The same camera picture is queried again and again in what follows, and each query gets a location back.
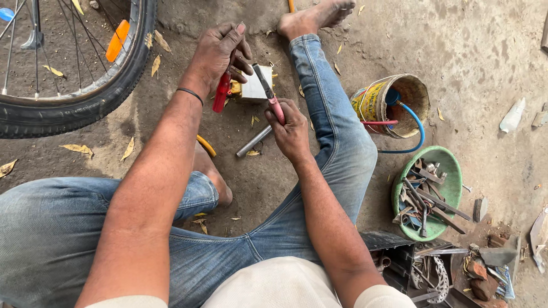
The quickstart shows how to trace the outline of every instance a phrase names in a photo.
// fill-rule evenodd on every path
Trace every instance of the blue jeans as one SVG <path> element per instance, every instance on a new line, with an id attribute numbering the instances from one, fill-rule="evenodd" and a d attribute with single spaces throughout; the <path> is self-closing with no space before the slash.
<path id="1" fill-rule="evenodd" d="M 319 38 L 309 34 L 292 40 L 290 53 L 320 143 L 316 162 L 355 222 L 375 167 L 376 147 Z M 0 195 L 0 299 L 18 308 L 72 307 L 119 182 L 42 179 Z M 218 199 L 212 182 L 193 172 L 174 219 L 211 210 Z M 295 256 L 320 263 L 306 231 L 299 184 L 253 231 L 223 238 L 172 227 L 169 251 L 170 307 L 199 307 L 233 273 L 265 259 Z"/>

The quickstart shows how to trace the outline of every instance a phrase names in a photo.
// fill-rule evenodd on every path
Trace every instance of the hand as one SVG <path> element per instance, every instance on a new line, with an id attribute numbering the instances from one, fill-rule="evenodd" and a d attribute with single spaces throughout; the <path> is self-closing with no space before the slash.
<path id="1" fill-rule="evenodd" d="M 226 71 L 230 62 L 230 54 L 236 48 L 236 57 L 234 67 L 243 71 L 247 75 L 253 75 L 253 69 L 242 59 L 251 59 L 251 49 L 246 42 L 245 37 L 246 26 L 244 24 L 224 23 L 214 28 L 206 30 L 200 37 L 194 56 L 187 68 L 185 74 L 179 83 L 180 87 L 185 87 L 187 84 L 192 84 L 195 88 L 195 83 L 201 82 L 202 90 L 192 89 L 195 92 L 214 91 L 219 84 L 219 79 Z M 246 78 L 238 73 L 233 67 L 230 68 L 232 79 L 245 83 Z"/>
<path id="2" fill-rule="evenodd" d="M 292 164 L 298 164 L 308 159 L 313 160 L 308 139 L 308 121 L 302 115 L 295 103 L 290 99 L 278 99 L 282 107 L 286 124 L 282 126 L 270 107 L 265 111 L 265 117 L 272 126 L 276 144 Z"/>

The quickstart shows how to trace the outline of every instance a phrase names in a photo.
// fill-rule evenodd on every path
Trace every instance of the black tire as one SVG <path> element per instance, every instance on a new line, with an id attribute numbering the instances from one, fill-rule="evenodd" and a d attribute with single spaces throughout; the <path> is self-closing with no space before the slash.
<path id="1" fill-rule="evenodd" d="M 0 138 L 23 139 L 51 136 L 90 125 L 116 109 L 137 85 L 149 57 L 157 0 L 136 0 L 138 28 L 128 56 L 116 74 L 91 92 L 51 100 L 0 94 Z"/>

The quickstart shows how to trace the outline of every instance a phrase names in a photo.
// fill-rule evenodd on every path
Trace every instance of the black wristband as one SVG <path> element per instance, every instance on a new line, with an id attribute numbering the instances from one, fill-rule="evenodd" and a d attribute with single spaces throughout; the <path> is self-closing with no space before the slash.
<path id="1" fill-rule="evenodd" d="M 188 92 L 188 93 L 196 96 L 196 98 L 199 99 L 200 102 L 202 103 L 202 107 L 204 106 L 204 101 L 198 96 L 198 94 L 194 93 L 194 91 L 189 90 L 187 88 L 177 88 L 177 91 L 185 91 L 185 92 Z"/>

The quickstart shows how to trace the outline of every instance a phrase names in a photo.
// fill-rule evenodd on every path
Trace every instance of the fingernail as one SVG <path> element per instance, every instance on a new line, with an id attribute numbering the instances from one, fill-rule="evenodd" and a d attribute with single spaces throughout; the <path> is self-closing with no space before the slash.
<path id="1" fill-rule="evenodd" d="M 244 24 L 239 24 L 237 27 L 236 27 L 236 31 L 239 33 L 239 34 L 243 34 L 243 32 L 246 30 L 246 25 Z"/>

